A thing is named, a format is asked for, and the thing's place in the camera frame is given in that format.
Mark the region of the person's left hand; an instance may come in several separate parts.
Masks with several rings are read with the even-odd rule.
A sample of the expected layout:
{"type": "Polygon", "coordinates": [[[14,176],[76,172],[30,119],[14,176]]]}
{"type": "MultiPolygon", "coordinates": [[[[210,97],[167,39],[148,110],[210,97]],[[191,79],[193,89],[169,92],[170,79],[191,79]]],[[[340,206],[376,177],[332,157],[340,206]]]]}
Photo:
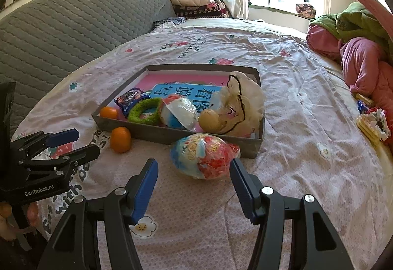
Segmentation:
{"type": "Polygon", "coordinates": [[[8,221],[11,215],[12,207],[6,202],[1,202],[1,237],[7,241],[17,239],[17,234],[32,232],[39,223],[39,208],[37,202],[30,203],[26,212],[24,212],[25,220],[29,223],[28,227],[17,229],[12,226],[8,221]]]}

